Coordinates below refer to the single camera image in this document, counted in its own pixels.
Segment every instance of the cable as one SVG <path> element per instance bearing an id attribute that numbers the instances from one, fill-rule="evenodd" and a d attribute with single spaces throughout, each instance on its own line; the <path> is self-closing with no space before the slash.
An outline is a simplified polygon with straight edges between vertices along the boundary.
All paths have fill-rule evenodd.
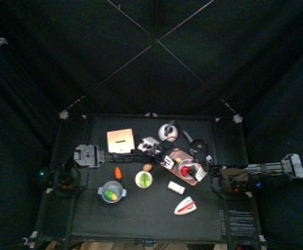
<path id="1" fill-rule="evenodd" d="M 239 176 L 237 176 L 237 177 L 232 179 L 232 181 L 231 181 L 227 185 L 224 185 L 224 186 L 222 186 L 222 187 L 216 187 L 212 183 L 210 183 L 210 185 L 211 185 L 212 188 L 224 189 L 224 188 L 230 187 L 231 184 L 232 184 L 234 182 L 237 182 L 238 179 L 239 179 L 241 177 L 243 177 L 243 176 L 246 176 L 246 175 L 250 175 L 250 174 L 262 174 L 262 172 L 259 172 L 259 171 L 257 171 L 257 172 L 254 172 L 254 171 L 251 171 L 251 172 L 245 172 L 243 174 L 241 174 Z"/>

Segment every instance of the white object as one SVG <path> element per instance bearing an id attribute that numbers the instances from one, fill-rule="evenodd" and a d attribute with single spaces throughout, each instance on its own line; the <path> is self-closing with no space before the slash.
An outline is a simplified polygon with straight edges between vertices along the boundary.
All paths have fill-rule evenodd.
<path id="1" fill-rule="evenodd" d="M 163 124 L 158 130 L 158 136 L 162 141 L 175 142 L 178 139 L 178 128 L 170 123 Z"/>
<path id="2" fill-rule="evenodd" d="M 242 117 L 239 114 L 235 114 L 235 115 L 232 116 L 232 120 L 234 120 L 235 123 L 242 123 L 243 117 Z"/>
<path id="3" fill-rule="evenodd" d="M 107 132 L 108 152 L 130 153 L 135 149 L 132 129 L 123 129 Z"/>
<path id="4" fill-rule="evenodd" d="M 180 203 L 178 204 L 174 214 L 175 215 L 186 215 L 194 212 L 198 209 L 195 201 L 192 200 L 191 196 L 186 197 Z"/>
<path id="5" fill-rule="evenodd" d="M 175 192 L 178 192 L 179 194 L 183 194 L 183 193 L 184 193 L 186 188 L 182 187 L 180 185 L 178 185 L 178 184 L 174 183 L 174 182 L 170 182 L 167 187 L 168 187 L 168 189 L 171 189 L 171 190 L 175 191 Z"/>
<path id="6" fill-rule="evenodd" d="M 174 160 L 166 155 L 166 157 L 164 157 L 164 168 L 166 169 L 172 169 L 174 165 L 175 165 Z"/>
<path id="7" fill-rule="evenodd" d="M 207 175 L 207 172 L 204 171 L 203 167 L 199 167 L 196 175 L 195 175 L 195 179 L 200 181 L 206 175 Z"/>
<path id="8" fill-rule="evenodd" d="M 156 139 L 154 137 L 147 137 L 143 138 L 143 142 L 139 144 L 138 149 L 144 152 L 144 151 L 151 151 L 154 145 L 159 145 L 159 142 L 156 141 Z"/>

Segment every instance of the bowl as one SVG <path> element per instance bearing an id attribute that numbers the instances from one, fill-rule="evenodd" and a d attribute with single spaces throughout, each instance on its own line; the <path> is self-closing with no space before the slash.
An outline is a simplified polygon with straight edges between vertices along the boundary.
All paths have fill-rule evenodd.
<path id="1" fill-rule="evenodd" d="M 116 181 L 110 181 L 98 189 L 98 194 L 107 203 L 116 203 L 127 195 L 127 190 Z"/>
<path id="2" fill-rule="evenodd" d="M 178 165 L 178 172 L 179 172 L 179 175 L 182 176 L 182 178 L 184 178 L 186 180 L 192 180 L 194 177 L 192 177 L 191 175 L 187 175 L 187 176 L 183 176 L 183 175 L 182 175 L 182 169 L 183 169 L 183 167 L 186 167 L 186 166 L 194 168 L 194 170 L 198 171 L 198 169 L 199 169 L 199 164 L 195 163 L 195 162 L 192 162 L 191 159 L 186 159 L 186 160 L 183 160 L 183 161 L 179 163 L 179 165 Z"/>
<path id="3" fill-rule="evenodd" d="M 147 188 L 152 184 L 152 175 L 147 171 L 140 171 L 136 175 L 136 185 L 139 188 Z"/>

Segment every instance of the black fabric wall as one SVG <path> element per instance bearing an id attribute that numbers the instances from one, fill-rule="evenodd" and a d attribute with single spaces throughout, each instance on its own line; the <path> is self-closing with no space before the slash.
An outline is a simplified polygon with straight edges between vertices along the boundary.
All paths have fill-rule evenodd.
<path id="1" fill-rule="evenodd" d="M 38 170 L 48 166 L 58 114 L 0 48 L 0 246 L 10 249 L 34 231 L 40 193 Z"/>
<path id="2" fill-rule="evenodd" d="M 253 163 L 303 155 L 303 57 L 246 116 Z M 303 182 L 270 179 L 259 195 L 266 237 L 303 246 Z"/>

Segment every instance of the black enclosure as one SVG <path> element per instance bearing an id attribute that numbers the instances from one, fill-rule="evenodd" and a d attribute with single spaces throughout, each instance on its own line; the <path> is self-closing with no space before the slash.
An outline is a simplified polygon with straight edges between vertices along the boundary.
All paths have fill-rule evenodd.
<path id="1" fill-rule="evenodd" d="M 34 231 L 62 111 L 239 115 L 251 163 L 303 155 L 303 1 L 0 0 L 0 249 Z M 270 179 L 258 206 L 303 249 L 303 182 Z"/>

